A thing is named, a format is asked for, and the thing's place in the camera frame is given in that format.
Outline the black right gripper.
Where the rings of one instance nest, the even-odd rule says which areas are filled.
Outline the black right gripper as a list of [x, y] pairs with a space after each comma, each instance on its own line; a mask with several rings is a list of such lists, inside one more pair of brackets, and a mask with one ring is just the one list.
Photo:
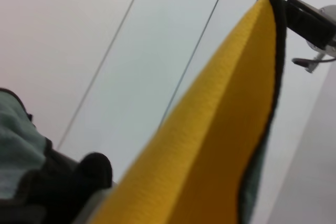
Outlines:
[[302, 0], [284, 0], [287, 27], [302, 38], [326, 49], [335, 46], [335, 21]]

